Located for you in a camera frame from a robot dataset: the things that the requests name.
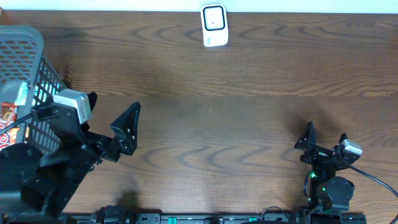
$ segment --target candy wrapper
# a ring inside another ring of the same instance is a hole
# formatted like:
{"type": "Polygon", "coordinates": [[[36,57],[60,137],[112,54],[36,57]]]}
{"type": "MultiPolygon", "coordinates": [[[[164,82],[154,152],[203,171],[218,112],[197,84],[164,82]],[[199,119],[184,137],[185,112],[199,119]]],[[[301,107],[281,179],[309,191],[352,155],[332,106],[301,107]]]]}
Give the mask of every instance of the candy wrapper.
{"type": "MultiPolygon", "coordinates": [[[[17,109],[14,103],[1,103],[0,130],[8,127],[17,120],[17,109]]],[[[15,144],[19,128],[12,128],[0,136],[0,151],[7,146],[15,144]]]]}

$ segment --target snack package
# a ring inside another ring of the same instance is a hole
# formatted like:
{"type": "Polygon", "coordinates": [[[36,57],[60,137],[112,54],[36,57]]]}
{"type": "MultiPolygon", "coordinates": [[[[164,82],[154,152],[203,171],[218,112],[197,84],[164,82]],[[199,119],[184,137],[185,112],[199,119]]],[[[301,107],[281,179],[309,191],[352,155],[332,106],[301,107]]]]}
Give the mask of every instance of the snack package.
{"type": "MultiPolygon", "coordinates": [[[[0,130],[8,127],[17,120],[17,109],[14,103],[1,103],[0,130]]],[[[15,144],[19,128],[11,128],[0,136],[0,151],[7,146],[15,144]]]]}

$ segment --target white background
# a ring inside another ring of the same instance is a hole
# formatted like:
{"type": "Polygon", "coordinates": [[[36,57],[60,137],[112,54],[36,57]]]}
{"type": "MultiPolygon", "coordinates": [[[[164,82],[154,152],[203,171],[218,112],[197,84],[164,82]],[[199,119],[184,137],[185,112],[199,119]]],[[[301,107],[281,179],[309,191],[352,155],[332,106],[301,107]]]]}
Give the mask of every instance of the white background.
{"type": "Polygon", "coordinates": [[[193,11],[221,3],[229,12],[398,13],[398,0],[0,0],[4,9],[193,11]]]}

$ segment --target gray plastic basket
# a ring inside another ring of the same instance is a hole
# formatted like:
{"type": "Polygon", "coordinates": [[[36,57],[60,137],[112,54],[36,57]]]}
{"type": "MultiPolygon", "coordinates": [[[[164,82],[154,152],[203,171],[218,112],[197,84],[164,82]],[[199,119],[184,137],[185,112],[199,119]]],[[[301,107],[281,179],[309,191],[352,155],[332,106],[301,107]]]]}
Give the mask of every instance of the gray plastic basket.
{"type": "MultiPolygon", "coordinates": [[[[29,83],[26,104],[18,107],[17,118],[66,88],[43,50],[44,40],[38,30],[28,26],[0,26],[0,102],[15,102],[22,83],[29,83]]],[[[46,122],[30,119],[27,124],[29,136],[25,137],[27,128],[23,123],[17,142],[31,143],[43,154],[58,148],[60,140],[46,122]]]]}

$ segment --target wood grain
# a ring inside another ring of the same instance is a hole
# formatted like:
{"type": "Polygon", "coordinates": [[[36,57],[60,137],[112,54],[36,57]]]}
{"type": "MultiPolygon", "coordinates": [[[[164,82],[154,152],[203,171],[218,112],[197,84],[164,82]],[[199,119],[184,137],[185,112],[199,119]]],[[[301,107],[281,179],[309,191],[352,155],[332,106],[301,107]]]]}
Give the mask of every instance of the wood grain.
{"type": "MultiPolygon", "coordinates": [[[[134,155],[98,166],[66,212],[299,209],[310,167],[292,146],[310,120],[320,145],[346,132],[364,148],[355,165],[398,188],[398,16],[230,13],[228,44],[206,49],[198,13],[4,14],[41,31],[72,88],[100,95],[93,131],[111,136],[113,119],[142,104],[134,155]]],[[[394,218],[388,190],[340,175],[356,185],[352,212],[394,218]]]]}

